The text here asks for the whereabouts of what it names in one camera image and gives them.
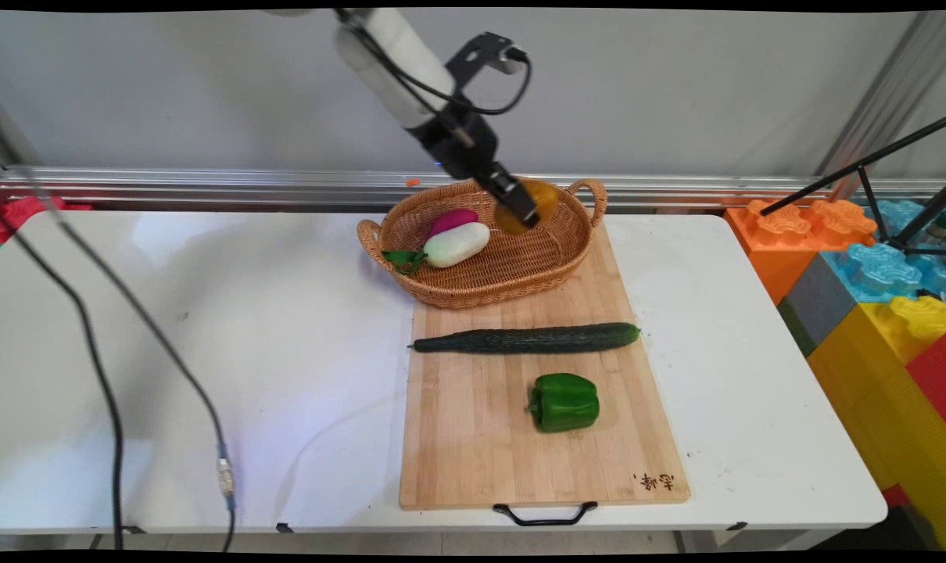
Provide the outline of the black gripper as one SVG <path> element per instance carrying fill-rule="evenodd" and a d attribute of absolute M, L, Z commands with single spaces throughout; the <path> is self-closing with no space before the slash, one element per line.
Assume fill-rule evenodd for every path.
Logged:
<path fill-rule="evenodd" d="M 536 200 L 519 178 L 498 163 L 499 139 L 481 114 L 448 101 L 437 117 L 408 132 L 452 178 L 489 182 L 498 228 L 533 229 L 539 223 Z"/>

